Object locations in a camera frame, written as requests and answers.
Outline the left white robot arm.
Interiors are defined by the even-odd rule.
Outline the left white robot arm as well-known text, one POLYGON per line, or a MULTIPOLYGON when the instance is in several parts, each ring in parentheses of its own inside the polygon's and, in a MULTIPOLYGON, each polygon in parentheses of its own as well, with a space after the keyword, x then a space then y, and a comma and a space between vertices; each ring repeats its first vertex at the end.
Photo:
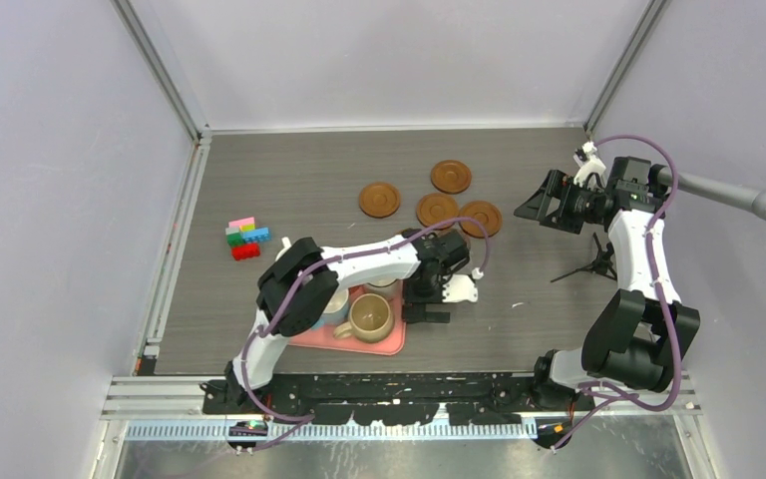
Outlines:
POLYGON ((468 241, 456 231, 407 229, 378 242, 346 247, 321 246, 311 237, 286 246, 257 281, 255 317, 240 352, 224 374, 229 402, 243 413, 257 411, 265 386, 291 337, 310 329, 332 296, 381 279, 402 280, 417 303, 456 303, 459 279, 463 299, 477 299, 481 263, 461 270, 471 259, 468 241))

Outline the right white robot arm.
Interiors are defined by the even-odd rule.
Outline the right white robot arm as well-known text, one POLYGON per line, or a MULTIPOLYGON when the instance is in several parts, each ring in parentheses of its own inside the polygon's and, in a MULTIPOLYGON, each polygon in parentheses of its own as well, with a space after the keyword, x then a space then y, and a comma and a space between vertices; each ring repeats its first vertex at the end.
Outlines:
POLYGON ((529 391, 542 409, 555 409, 587 387, 608 386, 619 398, 660 393, 681 373, 700 314, 684 305, 669 277, 662 245, 669 189, 654 178, 661 169, 617 157, 607 175, 589 166, 574 176, 551 170, 514 211, 566 233, 578 234, 585 224, 603 227, 608 242, 587 268, 616 282, 580 348, 538 358, 529 391))

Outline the pink plastic tray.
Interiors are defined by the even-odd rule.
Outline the pink plastic tray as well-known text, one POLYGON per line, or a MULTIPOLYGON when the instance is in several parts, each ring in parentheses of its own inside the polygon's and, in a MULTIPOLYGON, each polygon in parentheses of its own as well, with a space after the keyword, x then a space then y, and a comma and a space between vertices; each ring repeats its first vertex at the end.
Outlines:
POLYGON ((318 328, 307 330, 294 336, 289 344, 291 346, 347 351, 364 354, 391 356, 401 351, 406 339, 406 324, 402 319, 402 293, 398 290, 389 301, 393 308, 394 327, 392 332, 383 340, 376 343, 367 343, 359 339, 348 337, 335 339, 332 332, 335 325, 324 324, 318 328))

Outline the grey cup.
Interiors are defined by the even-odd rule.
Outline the grey cup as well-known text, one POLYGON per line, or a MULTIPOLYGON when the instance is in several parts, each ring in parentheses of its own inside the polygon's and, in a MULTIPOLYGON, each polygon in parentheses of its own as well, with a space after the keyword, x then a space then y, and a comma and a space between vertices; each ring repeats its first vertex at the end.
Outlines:
POLYGON ((386 300, 392 300, 401 291, 401 280, 396 278, 378 279, 365 283, 363 288, 367 293, 378 294, 386 300))

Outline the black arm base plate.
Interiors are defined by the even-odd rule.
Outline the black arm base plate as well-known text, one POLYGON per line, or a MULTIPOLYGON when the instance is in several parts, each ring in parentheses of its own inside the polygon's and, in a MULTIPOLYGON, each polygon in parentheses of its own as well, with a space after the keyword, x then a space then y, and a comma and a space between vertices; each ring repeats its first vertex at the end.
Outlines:
POLYGON ((278 424, 427 425, 443 413, 456 426, 510 425, 527 413, 568 419, 593 406, 587 396, 535 386, 527 372, 277 373, 251 393, 233 379, 199 388, 207 415, 262 414, 278 424))

